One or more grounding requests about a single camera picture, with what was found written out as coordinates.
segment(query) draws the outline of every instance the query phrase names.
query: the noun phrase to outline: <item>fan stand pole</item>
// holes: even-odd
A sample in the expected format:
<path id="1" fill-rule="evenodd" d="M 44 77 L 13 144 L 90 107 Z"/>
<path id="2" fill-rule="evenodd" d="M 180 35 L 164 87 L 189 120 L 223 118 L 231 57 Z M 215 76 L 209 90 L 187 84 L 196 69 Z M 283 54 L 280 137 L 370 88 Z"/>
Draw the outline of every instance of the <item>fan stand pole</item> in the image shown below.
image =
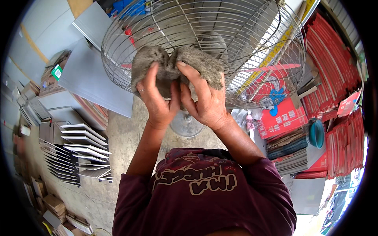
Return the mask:
<path id="1" fill-rule="evenodd" d="M 183 137 L 194 137 L 201 133 L 204 126 L 192 117 L 187 111 L 179 110 L 170 123 L 171 129 Z"/>

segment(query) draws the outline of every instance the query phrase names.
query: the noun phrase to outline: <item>metal wire grille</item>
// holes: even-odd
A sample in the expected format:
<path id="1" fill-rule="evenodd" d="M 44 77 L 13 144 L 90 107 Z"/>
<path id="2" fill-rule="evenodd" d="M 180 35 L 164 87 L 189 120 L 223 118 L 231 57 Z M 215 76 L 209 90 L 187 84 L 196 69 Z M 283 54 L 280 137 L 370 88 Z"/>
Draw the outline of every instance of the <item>metal wire grille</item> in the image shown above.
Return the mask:
<path id="1" fill-rule="evenodd" d="M 144 2 L 133 1 L 115 18 L 101 47 L 106 73 L 123 89 L 131 92 L 131 63 L 138 48 L 155 45 L 168 54 L 192 46 L 220 59 L 228 107 L 268 108 L 297 91 L 305 46 L 300 20 L 287 5 L 275 0 L 157 0 L 149 15 L 136 14 L 144 4 L 130 11 Z"/>

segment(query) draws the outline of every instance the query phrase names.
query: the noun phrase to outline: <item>concrete floor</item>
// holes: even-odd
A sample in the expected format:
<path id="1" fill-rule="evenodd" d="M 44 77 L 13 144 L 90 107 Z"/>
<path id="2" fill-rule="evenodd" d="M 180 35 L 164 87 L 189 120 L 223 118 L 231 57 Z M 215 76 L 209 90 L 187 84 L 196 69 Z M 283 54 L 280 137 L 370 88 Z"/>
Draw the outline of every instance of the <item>concrete floor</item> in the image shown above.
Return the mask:
<path id="1" fill-rule="evenodd" d="M 75 187 L 59 181 L 49 173 L 38 143 L 38 127 L 26 139 L 26 153 L 29 160 L 29 171 L 33 176 L 41 176 L 49 193 L 56 195 L 66 205 L 67 210 L 87 220 L 94 230 L 102 228 L 112 232 L 115 203 L 118 196 L 120 175 L 125 173 L 142 136 L 148 111 L 143 101 L 134 97 L 132 118 L 109 111 L 109 125 L 105 134 L 109 137 L 110 167 L 113 182 L 98 182 L 92 178 L 80 178 L 81 187 Z M 168 128 L 160 148 L 158 161 L 175 147 L 186 148 L 225 148 L 211 129 L 205 127 L 193 138 L 184 138 Z M 107 235 L 98 231 L 97 235 Z"/>

